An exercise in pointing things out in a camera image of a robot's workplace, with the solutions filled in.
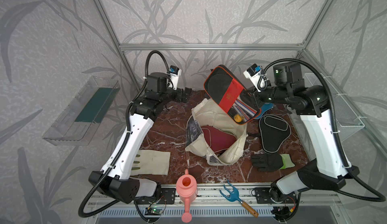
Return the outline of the blue paddle case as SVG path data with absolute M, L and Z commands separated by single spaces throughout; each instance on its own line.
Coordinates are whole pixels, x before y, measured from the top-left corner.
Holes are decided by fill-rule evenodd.
M 264 105 L 260 108 L 261 113 L 256 117 L 256 119 L 260 119 L 266 112 L 271 110 L 274 107 L 272 103 L 264 103 Z

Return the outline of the beige canvas bag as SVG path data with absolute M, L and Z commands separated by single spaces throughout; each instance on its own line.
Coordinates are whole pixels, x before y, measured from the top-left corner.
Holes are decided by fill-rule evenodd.
M 187 121 L 185 151 L 211 166 L 229 166 L 243 156 L 247 136 L 245 125 L 236 124 L 212 99 L 203 99 Z

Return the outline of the black and red paddle case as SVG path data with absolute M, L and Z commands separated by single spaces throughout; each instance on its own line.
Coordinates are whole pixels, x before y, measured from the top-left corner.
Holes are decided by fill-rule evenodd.
M 262 103 L 254 99 L 240 80 L 224 65 L 215 67 L 204 82 L 206 94 L 238 125 L 257 120 Z

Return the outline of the maroon paddle case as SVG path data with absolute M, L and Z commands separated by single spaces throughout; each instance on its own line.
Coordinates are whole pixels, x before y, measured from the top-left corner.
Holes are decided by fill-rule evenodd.
M 235 142 L 236 136 L 212 126 L 202 126 L 201 130 L 210 149 L 217 155 L 223 154 Z

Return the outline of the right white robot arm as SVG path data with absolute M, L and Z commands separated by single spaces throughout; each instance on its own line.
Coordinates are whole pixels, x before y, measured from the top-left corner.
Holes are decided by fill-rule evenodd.
M 351 166 L 341 145 L 330 91 L 315 85 L 297 92 L 295 98 L 307 101 L 297 114 L 306 127 L 316 158 L 273 182 L 271 187 L 282 195 L 310 189 L 339 191 L 345 186 L 346 179 L 357 177 L 359 169 Z

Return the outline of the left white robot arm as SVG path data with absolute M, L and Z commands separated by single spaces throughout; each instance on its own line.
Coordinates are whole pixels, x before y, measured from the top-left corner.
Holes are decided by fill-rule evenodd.
M 85 197 L 88 202 L 95 192 L 114 199 L 114 203 L 131 203 L 143 197 L 158 199 L 161 195 L 159 183 L 149 179 L 131 177 L 135 158 L 159 114 L 170 102 L 187 103 L 191 88 L 168 88 L 163 93 L 147 91 L 130 104 L 127 110 L 127 126 L 113 154 L 100 171 L 93 171 L 88 181 L 91 191 Z

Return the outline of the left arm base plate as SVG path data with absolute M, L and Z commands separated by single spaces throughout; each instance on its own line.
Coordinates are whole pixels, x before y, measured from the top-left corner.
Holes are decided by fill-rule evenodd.
M 155 193 L 148 197 L 143 196 L 136 199 L 137 204 L 151 204 L 156 201 L 157 204 L 174 204 L 176 197 L 176 188 L 157 188 Z

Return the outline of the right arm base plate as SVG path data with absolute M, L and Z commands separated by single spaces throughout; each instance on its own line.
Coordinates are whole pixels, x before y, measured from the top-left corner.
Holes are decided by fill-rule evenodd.
M 286 204 L 296 203 L 298 197 L 294 192 L 282 194 L 279 190 L 270 187 L 258 187 L 251 191 L 258 204 Z

